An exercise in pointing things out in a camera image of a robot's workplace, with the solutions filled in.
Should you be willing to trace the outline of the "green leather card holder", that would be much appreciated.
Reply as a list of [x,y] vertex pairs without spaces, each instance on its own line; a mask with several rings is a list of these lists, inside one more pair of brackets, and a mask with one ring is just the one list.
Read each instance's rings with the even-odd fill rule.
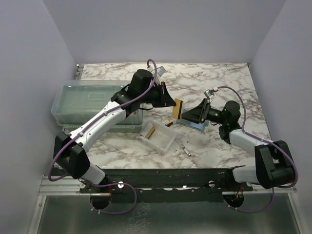
[[205,127],[209,125],[208,121],[205,121],[204,123],[193,123],[185,119],[177,119],[176,123],[200,132],[204,132]]

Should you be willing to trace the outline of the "gold card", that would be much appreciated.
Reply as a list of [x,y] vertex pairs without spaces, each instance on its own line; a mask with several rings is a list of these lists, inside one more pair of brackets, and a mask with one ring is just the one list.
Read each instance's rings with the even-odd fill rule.
[[149,138],[151,137],[151,135],[154,133],[154,131],[155,131],[155,127],[152,126],[152,127],[150,128],[150,130],[146,133],[145,138],[146,138],[146,139],[149,139]]
[[175,103],[176,105],[173,107],[172,118],[180,119],[182,107],[183,107],[183,101],[175,98]]

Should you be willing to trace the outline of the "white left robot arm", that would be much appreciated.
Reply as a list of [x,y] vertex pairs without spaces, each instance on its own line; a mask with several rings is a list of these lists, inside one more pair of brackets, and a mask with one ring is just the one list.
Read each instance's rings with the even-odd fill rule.
[[142,104],[150,104],[154,108],[176,106],[166,84],[157,83],[156,76],[157,73],[148,70],[137,70],[131,82],[114,93],[106,106],[87,123],[68,134],[60,132],[55,138],[53,163],[72,178],[89,181],[96,192],[104,192],[108,187],[106,174],[90,162],[87,153],[100,136]]

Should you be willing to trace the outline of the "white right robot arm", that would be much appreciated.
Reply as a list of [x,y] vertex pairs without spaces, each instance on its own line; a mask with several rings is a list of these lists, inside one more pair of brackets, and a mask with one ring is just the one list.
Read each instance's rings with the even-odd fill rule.
[[287,143],[248,135],[238,123],[240,115],[240,105],[235,101],[226,102],[224,108],[218,110],[203,99],[197,107],[182,113],[181,118],[196,124],[206,120],[219,124],[219,136],[223,141],[254,155],[254,166],[238,166],[232,170],[232,175],[225,177],[224,185],[228,190],[235,191],[244,182],[261,185],[265,189],[293,186],[298,173]]

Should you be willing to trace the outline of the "gold card in tray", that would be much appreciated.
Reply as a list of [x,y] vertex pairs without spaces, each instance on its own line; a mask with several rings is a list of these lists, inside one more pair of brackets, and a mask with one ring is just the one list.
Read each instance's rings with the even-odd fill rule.
[[154,133],[154,131],[155,131],[155,127],[152,126],[152,127],[150,128],[150,130],[146,133],[145,138],[146,138],[146,139],[149,139],[149,138],[151,137],[151,135]]

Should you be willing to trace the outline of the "yellow black utility knife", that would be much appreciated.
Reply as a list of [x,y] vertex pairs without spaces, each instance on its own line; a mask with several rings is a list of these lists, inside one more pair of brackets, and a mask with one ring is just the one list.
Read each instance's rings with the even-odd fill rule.
[[174,122],[173,121],[169,121],[165,124],[165,126],[170,127]]

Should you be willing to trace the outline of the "clear small plastic tray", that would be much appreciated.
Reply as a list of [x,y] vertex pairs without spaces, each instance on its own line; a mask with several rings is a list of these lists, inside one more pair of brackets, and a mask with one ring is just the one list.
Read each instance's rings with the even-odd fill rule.
[[[155,131],[149,139],[146,139],[145,135],[152,126],[155,127]],[[176,137],[177,132],[172,130],[170,127],[165,126],[165,124],[154,120],[147,122],[136,136],[136,138],[141,140],[143,144],[156,150],[162,155],[167,153]]]

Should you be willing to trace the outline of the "small metal cylinder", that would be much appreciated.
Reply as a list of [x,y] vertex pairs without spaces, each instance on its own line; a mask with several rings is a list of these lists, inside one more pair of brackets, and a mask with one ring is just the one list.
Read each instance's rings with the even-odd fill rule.
[[191,153],[187,150],[187,148],[182,147],[182,150],[184,151],[184,153],[185,153],[187,156],[191,156]]

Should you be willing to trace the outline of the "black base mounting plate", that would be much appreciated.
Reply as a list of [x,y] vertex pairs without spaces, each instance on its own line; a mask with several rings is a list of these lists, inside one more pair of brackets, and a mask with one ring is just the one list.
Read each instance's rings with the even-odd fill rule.
[[224,195],[250,192],[252,186],[235,182],[231,168],[217,169],[106,169],[104,184],[97,188],[89,183],[79,186],[81,194],[104,199],[111,195],[115,203],[138,202],[222,202]]

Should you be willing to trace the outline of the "clear plastic storage box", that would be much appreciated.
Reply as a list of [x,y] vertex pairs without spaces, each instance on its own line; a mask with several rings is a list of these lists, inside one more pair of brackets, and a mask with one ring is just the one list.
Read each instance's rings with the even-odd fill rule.
[[59,126],[76,129],[93,118],[128,83],[125,80],[69,81],[57,93],[51,113]]

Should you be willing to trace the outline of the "aluminium extrusion rail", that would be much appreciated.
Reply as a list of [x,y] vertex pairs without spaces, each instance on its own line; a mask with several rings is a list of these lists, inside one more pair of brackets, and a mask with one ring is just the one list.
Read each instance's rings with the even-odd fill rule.
[[56,182],[51,182],[47,176],[43,176],[39,187],[39,195],[41,196],[109,196],[109,193],[92,193],[87,190],[86,193],[80,192],[80,182],[72,179],[71,177],[65,177]]

